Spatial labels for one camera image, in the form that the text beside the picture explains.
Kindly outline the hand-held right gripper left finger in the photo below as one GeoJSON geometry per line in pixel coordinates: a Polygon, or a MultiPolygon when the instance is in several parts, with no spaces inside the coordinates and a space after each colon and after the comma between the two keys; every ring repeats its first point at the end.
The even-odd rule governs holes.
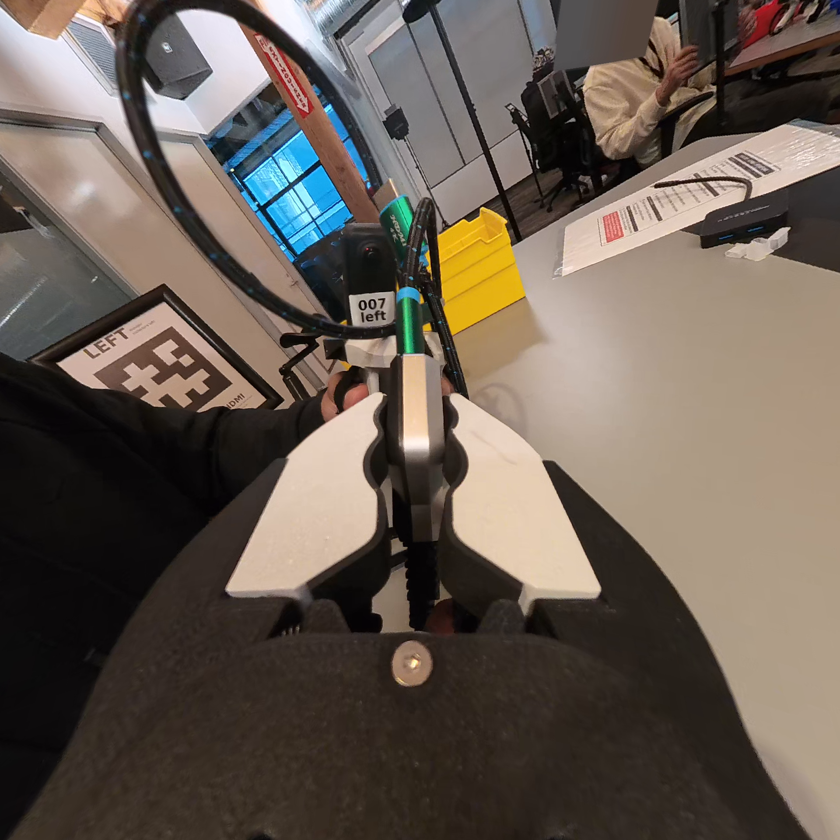
{"type": "Polygon", "coordinates": [[[385,405],[385,394],[367,396],[290,453],[228,595],[310,601],[318,585],[384,542],[385,405]]]}

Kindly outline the background wooden desk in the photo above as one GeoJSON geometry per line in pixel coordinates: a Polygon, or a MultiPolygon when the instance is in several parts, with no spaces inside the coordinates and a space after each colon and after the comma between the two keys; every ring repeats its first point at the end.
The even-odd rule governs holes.
{"type": "Polygon", "coordinates": [[[838,43],[838,16],[821,17],[813,24],[798,19],[779,35],[767,35],[743,49],[725,70],[724,75],[737,76],[747,70],[795,58],[838,43]]]}

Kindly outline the black usb hub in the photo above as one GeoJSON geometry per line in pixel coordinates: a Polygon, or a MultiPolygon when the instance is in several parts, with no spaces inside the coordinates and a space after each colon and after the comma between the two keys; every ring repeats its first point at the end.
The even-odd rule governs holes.
{"type": "Polygon", "coordinates": [[[788,226],[789,210],[789,189],[782,188],[710,211],[700,222],[700,248],[769,238],[788,226]]]}

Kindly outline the person's left hand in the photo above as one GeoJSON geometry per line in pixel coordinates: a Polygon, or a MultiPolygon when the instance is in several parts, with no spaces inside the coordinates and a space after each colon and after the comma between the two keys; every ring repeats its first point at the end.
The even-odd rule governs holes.
{"type": "Polygon", "coordinates": [[[364,373],[357,366],[332,374],[321,396],[321,415],[328,422],[370,394],[364,381],[364,373]]]}

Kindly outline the black wall speaker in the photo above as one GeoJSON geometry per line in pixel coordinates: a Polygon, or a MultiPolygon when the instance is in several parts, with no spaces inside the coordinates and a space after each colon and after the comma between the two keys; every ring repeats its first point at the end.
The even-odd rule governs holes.
{"type": "Polygon", "coordinates": [[[212,75],[213,69],[177,14],[157,26],[143,63],[143,79],[155,94],[183,101],[212,75]]]}

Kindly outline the wooden pillar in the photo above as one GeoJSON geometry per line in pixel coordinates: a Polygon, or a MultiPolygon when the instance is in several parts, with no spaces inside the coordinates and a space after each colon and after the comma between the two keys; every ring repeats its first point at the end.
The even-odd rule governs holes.
{"type": "Polygon", "coordinates": [[[278,50],[285,54],[289,66],[300,81],[301,87],[307,91],[310,97],[311,115],[303,119],[294,108],[287,92],[283,90],[273,69],[259,50],[255,40],[257,33],[244,25],[241,25],[240,28],[266,70],[272,84],[278,90],[283,102],[288,106],[292,117],[309,140],[332,184],[338,190],[354,219],[359,223],[378,223],[379,212],[369,196],[364,179],[319,99],[318,91],[326,92],[326,87],[320,83],[313,85],[310,76],[299,63],[286,51],[276,46],[278,50]]]}

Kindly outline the person's left forearm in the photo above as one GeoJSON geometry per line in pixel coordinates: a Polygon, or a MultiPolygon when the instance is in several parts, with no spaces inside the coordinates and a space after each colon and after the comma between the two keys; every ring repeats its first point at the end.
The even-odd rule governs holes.
{"type": "Polygon", "coordinates": [[[197,413],[2,354],[2,838],[56,767],[152,585],[324,421],[322,394],[197,413]]]}

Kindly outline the black office chair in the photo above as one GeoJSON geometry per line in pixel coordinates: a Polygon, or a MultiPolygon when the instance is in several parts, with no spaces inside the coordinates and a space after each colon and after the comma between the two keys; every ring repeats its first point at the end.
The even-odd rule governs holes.
{"type": "Polygon", "coordinates": [[[635,159],[612,161],[602,152],[582,89],[565,72],[551,70],[529,82],[521,99],[535,166],[541,174],[561,173],[545,199],[548,211],[563,192],[575,191],[585,203],[641,172],[635,159]]]}

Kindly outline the framed black white tag poster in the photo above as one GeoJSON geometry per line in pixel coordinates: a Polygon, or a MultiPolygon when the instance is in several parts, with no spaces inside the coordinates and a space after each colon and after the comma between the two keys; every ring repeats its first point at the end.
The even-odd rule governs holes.
{"type": "Polygon", "coordinates": [[[52,344],[29,362],[157,407],[274,410],[284,403],[284,397],[166,285],[52,344]]]}

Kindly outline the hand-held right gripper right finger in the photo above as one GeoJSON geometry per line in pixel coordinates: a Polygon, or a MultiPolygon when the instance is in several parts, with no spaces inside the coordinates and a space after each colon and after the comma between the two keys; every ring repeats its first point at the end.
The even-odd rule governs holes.
{"type": "Polygon", "coordinates": [[[602,587],[537,451],[462,395],[448,398],[442,582],[467,610],[596,601],[602,587]]]}

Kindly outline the printed paper sheet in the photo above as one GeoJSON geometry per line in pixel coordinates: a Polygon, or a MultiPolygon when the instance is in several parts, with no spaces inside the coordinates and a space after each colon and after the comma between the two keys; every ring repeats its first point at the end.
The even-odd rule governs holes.
{"type": "Polygon", "coordinates": [[[791,227],[775,254],[838,272],[837,125],[795,121],[765,133],[702,141],[656,164],[608,203],[566,225],[557,275],[567,277],[678,232],[710,212],[789,189],[791,227]]]}

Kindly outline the black hdmi switch box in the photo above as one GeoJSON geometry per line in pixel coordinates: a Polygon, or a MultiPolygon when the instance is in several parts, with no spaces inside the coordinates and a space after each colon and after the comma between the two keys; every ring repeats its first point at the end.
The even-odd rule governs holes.
{"type": "Polygon", "coordinates": [[[421,353],[398,354],[387,383],[385,452],[397,500],[399,533],[412,543],[438,539],[446,481],[445,411],[437,361],[421,353]]]}

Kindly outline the red arrow sign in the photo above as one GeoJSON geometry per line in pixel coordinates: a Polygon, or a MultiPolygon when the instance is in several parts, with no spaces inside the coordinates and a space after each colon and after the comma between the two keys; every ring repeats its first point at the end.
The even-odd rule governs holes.
{"type": "Polygon", "coordinates": [[[303,119],[306,119],[312,113],[312,102],[307,91],[301,87],[293,69],[289,66],[285,54],[263,35],[255,35],[255,42],[271,69],[273,69],[281,87],[293,102],[294,108],[303,119]]]}

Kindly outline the yellow plastic bin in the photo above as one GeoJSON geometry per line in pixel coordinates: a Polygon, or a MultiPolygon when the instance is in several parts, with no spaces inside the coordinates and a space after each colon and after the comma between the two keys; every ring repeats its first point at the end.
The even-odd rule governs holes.
{"type": "Polygon", "coordinates": [[[444,313],[453,334],[524,299],[507,221],[482,207],[437,237],[444,313]]]}

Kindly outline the clear plastic piece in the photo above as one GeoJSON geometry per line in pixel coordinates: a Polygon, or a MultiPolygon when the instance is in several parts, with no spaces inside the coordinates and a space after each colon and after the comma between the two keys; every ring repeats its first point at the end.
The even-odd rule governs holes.
{"type": "Polygon", "coordinates": [[[730,259],[747,259],[761,261],[784,247],[789,240],[791,227],[785,226],[776,230],[769,237],[757,237],[749,242],[732,245],[725,253],[730,259]]]}

